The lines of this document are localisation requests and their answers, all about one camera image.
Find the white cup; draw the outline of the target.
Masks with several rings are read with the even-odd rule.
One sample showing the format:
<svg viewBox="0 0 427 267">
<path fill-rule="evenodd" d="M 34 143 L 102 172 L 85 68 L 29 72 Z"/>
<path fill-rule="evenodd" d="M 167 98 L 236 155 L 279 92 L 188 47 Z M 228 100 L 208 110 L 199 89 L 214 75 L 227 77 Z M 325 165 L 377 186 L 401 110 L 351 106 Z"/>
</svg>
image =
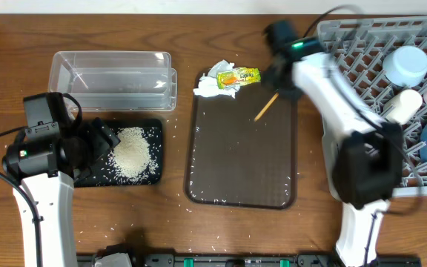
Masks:
<svg viewBox="0 0 427 267">
<path fill-rule="evenodd" d="M 420 109 L 422 103 L 423 98 L 417 91 L 403 90 L 385 104 L 385 118 L 404 125 Z"/>
</svg>

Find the white tissue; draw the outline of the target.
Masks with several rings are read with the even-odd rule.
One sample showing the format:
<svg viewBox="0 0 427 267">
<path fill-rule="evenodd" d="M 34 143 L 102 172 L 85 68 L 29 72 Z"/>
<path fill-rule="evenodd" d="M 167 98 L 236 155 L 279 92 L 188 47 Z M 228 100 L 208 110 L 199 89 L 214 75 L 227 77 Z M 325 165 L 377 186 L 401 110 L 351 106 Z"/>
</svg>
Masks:
<svg viewBox="0 0 427 267">
<path fill-rule="evenodd" d="M 232 88 L 224 88 L 221 89 L 218 86 L 218 82 L 216 80 L 216 76 L 219 72 L 224 72 L 228 70 L 234 69 L 234 63 L 229 63 L 225 60 L 217 62 L 209 71 L 208 74 L 203 74 L 199 78 L 199 82 L 196 88 L 193 89 L 193 93 L 196 96 L 202 97 L 214 97 L 214 96 L 231 96 L 235 98 L 236 93 L 240 90 L 239 85 L 235 85 Z"/>
</svg>

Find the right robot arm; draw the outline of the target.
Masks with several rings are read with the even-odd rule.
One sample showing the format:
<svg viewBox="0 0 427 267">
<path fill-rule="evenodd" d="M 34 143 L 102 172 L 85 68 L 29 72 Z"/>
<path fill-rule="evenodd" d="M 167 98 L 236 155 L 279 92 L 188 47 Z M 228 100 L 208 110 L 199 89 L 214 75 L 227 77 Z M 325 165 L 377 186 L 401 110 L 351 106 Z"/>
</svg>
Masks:
<svg viewBox="0 0 427 267">
<path fill-rule="evenodd" d="M 262 82 L 280 96 L 308 96 L 334 138 L 328 178 L 342 201 L 335 251 L 343 266 L 366 266 L 377 257 L 380 224 L 402 177 L 402 128 L 361 100 L 318 38 L 299 38 L 285 20 L 263 34 L 273 61 Z"/>
</svg>

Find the pile of white rice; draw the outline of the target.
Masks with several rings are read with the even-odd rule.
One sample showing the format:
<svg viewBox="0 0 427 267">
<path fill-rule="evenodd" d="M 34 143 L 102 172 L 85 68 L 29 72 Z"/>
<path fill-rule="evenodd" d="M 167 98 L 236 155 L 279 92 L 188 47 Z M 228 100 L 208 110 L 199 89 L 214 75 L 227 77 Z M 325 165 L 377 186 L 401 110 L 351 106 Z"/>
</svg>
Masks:
<svg viewBox="0 0 427 267">
<path fill-rule="evenodd" d="M 105 163 L 105 177 L 115 185 L 152 185 L 162 174 L 162 131 L 159 127 L 120 128 L 120 143 Z"/>
</svg>

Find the light blue small bowl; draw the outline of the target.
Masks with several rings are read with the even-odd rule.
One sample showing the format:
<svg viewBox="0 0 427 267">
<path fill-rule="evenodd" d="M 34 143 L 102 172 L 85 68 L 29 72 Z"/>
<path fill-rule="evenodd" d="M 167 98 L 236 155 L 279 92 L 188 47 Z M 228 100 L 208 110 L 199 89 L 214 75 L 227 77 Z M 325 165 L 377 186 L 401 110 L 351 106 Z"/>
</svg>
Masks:
<svg viewBox="0 0 427 267">
<path fill-rule="evenodd" d="M 427 73 L 427 55 L 413 46 L 399 47 L 383 60 L 385 77 L 400 87 L 419 85 Z"/>
</svg>

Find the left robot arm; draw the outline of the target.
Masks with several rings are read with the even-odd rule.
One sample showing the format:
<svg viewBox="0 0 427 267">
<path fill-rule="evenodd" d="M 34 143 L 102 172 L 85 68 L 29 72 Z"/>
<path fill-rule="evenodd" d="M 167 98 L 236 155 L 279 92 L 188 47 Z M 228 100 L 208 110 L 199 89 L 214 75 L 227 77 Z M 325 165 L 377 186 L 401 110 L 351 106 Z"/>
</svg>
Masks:
<svg viewBox="0 0 427 267">
<path fill-rule="evenodd" d="M 119 138 L 100 119 L 71 116 L 68 93 L 24 98 L 26 126 L 2 158 L 19 209 L 26 266 L 77 266 L 73 231 L 75 181 L 90 176 Z"/>
</svg>

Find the green yellow snack wrapper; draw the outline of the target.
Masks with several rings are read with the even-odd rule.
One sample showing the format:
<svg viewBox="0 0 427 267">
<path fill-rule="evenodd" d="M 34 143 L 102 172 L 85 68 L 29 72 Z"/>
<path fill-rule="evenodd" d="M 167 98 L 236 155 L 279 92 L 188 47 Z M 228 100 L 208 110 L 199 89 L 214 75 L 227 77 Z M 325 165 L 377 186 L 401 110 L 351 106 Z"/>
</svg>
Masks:
<svg viewBox="0 0 427 267">
<path fill-rule="evenodd" d="M 261 76 L 257 68 L 237 67 L 232 70 L 219 72 L 216 80 L 220 89 L 226 89 L 260 82 Z"/>
</svg>

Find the wooden chopstick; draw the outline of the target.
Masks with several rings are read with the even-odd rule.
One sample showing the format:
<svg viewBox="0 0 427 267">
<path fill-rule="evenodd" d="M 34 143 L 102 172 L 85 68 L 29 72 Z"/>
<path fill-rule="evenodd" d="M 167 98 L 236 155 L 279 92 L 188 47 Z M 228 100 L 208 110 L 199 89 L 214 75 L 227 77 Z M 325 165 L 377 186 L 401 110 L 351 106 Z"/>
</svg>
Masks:
<svg viewBox="0 0 427 267">
<path fill-rule="evenodd" d="M 268 109 L 270 108 L 270 106 L 272 106 L 272 104 L 276 101 L 276 99 L 278 98 L 279 94 L 275 93 L 270 100 L 266 103 L 266 105 L 262 108 L 262 110 L 254 117 L 254 121 L 257 122 L 259 119 L 262 118 L 262 116 L 268 111 Z"/>
</svg>

